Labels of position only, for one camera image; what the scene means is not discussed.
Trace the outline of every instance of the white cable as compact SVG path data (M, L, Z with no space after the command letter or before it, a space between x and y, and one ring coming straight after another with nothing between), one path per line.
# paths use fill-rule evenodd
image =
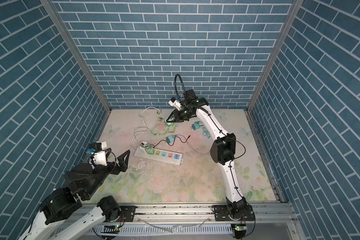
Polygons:
M140 114L142 114L145 110L147 110L147 109L149 109L149 108L154 108L154 109L156 109L156 110L157 110L157 114L161 113L161 110L158 109L158 108L155 108L155 107L148 107L148 108L144 109L143 111L139 112L138 115L139 115L141 121L142 121L143 124L144 124L145 130L136 132L136 129L143 128L143 126L142 126L142 127L136 127L136 128L134 129L134 134L133 134L132 140L131 140L131 142L130 142L129 145L130 145L130 147L131 147L133 150L135 150L135 151L136 151L137 149L134 149L134 147L132 146L132 142L133 142L134 139L137 140L136 135L139 134L139 133L147 132L148 130L150 130L150 129L147 127L147 125L145 124L143 117L140 115Z
M157 114L160 114L160 113L161 113L161 110L158 109L158 108L155 108L155 107L148 107L148 108L144 109L143 111L141 111L141 112L139 113L139 117L140 117L141 121L143 121L144 126L145 126L146 128L148 128L148 127L147 127L147 125L145 124L144 119L143 119L143 117L142 117L140 114L142 114L145 110L150 109L150 108L156 109L156 110L157 110Z

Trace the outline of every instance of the brick wallpaper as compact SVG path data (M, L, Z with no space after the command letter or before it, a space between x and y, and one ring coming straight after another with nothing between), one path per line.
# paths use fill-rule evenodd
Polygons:
M304 1L253 115L305 236L360 239L360 1Z
M113 108L168 106L173 77L246 108L293 0L54 1Z
M105 114L39 0L0 0L0 239L30 224Z

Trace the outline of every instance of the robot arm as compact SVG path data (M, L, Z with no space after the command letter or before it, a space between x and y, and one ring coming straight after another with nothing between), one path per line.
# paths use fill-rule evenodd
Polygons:
M175 83L177 76L181 80L180 75L177 74L175 76ZM229 216L235 220L247 215L251 215L251 218L254 218L252 207L243 197L236 177L234 161L236 151L235 135L228 133L221 126L212 114L206 99L198 98L192 89L184 91L183 101L180 101L177 93L177 99L172 98L169 104L176 109L170 114L166 120L167 122L183 122L188 121L190 118L198 117L208 129L211 137L213 137L214 142L210 154L213 161L219 165L223 175Z
M54 189L52 194L44 199L31 225L19 240L75 240L105 220L113 222L121 218L121 208L116 200L112 196L103 197L88 214L62 232L51 236L82 206L79 197L81 200L91 199L109 174L118 175L127 170L130 151L118 156L114 162L107 162L111 149L105 148L105 142L94 142L90 145L88 153L92 164L81 163L64 174L67 186Z

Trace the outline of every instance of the table surface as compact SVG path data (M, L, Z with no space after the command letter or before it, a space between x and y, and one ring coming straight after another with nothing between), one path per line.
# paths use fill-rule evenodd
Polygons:
M106 141L116 156L131 150L128 170L119 175L110 174L91 200L84 202L97 203L108 195L113 195L117 202L225 202L223 178L218 164L209 153L198 154L177 138L173 146L162 141L157 148L182 153L184 161L180 166L134 156L130 141L134 129L144 126L138 116L139 112L141 109L120 109L110 113L100 141ZM155 127L154 133L165 132L165 125L158 121L158 117L166 119L172 109L162 109L161 114L156 112L155 109L144 111L144 121L150 129ZM221 125L228 132L234 133L236 139L246 147L245 155L235 160L239 186L246 200L275 200L245 112L242 109L214 109L212 112ZM164 136L154 136L150 132L137 134L139 141L134 140L132 146L137 148L141 141L157 144L166 136L181 134L186 137L191 135L189 145L198 152L207 153L213 139L203 136L202 127L194 131L191 125L195 121L200 119L192 118L189 122L177 123L175 132ZM244 148L236 144L235 156L241 155L243 151Z

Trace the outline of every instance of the power strip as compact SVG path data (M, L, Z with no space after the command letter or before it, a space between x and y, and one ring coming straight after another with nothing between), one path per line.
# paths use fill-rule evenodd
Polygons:
M161 162L166 162L174 165L180 165L183 162L183 154L179 152L172 152L168 150L158 149L154 148L153 154L148 154L145 150L145 147L142 147L141 145L137 148L135 151L134 156L135 157L143 157L148 158L152 160L157 160Z

